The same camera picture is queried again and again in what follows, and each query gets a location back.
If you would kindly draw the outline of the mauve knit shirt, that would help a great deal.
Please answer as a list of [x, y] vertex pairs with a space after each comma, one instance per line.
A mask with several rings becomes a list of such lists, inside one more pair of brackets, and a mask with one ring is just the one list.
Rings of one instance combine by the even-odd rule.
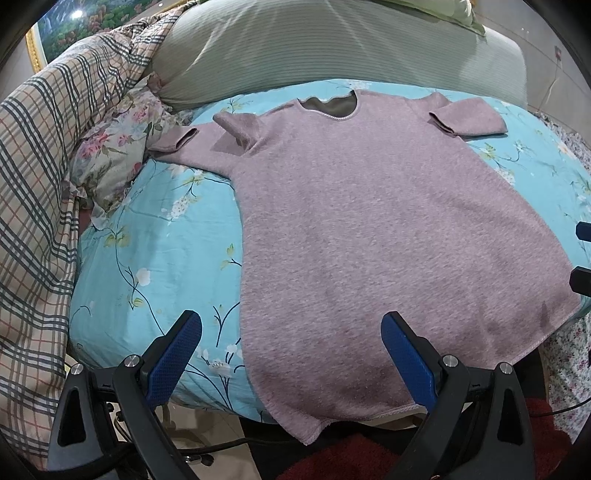
[[480, 98], [355, 91], [219, 112], [152, 145], [235, 189], [243, 361], [291, 436], [308, 444], [329, 423], [410, 406], [381, 338], [391, 311], [438, 351], [492, 368], [579, 310], [557, 237], [468, 145], [506, 130]]

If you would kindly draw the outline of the plaid beige blanket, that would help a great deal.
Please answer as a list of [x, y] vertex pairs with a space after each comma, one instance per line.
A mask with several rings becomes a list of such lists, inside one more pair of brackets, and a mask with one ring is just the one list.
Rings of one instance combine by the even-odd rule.
[[65, 381], [79, 231], [69, 164], [180, 16], [173, 9], [87, 37], [1, 104], [1, 434], [37, 468]]

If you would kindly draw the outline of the light green pillow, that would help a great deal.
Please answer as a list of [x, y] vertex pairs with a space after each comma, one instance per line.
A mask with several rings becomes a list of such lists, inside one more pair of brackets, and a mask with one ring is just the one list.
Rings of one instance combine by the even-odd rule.
[[418, 10], [456, 24], [477, 35], [486, 35], [484, 26], [475, 19], [474, 5], [471, 0], [390, 0], [390, 3]]

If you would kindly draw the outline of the green striped pillow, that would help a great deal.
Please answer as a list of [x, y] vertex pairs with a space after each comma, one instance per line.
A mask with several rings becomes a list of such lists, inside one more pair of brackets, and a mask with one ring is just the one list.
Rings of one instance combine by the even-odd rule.
[[208, 1], [180, 15], [151, 60], [161, 99], [184, 109], [327, 79], [400, 83], [527, 104], [520, 47], [373, 1]]

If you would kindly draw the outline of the turquoise floral bed sheet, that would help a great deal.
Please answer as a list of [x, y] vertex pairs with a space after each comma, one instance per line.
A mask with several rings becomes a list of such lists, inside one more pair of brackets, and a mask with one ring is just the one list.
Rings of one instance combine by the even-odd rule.
[[[471, 148], [540, 214], [570, 260], [590, 262], [575, 226], [590, 217], [590, 154], [575, 136], [520, 107], [494, 100], [508, 132]], [[111, 367], [140, 353], [185, 310], [202, 337], [176, 398], [255, 421], [270, 415], [247, 381], [239, 335], [242, 226], [228, 181], [148, 160], [129, 193], [79, 241], [70, 317], [74, 356]]]

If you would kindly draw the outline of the framed landscape painting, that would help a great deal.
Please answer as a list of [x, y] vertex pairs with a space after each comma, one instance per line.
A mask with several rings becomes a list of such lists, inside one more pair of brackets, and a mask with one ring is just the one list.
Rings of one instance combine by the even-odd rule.
[[162, 8], [163, 1], [151, 0], [57, 1], [25, 36], [33, 72], [42, 70], [83, 38]]

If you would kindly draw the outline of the floral pink pillow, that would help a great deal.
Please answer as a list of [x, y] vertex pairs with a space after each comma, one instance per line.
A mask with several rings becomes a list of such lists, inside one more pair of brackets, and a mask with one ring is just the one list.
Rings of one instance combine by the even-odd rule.
[[193, 119], [158, 96], [159, 78], [140, 80], [79, 141], [68, 168], [69, 192], [79, 203], [79, 230], [97, 229], [118, 205], [143, 167], [147, 149], [175, 126]]

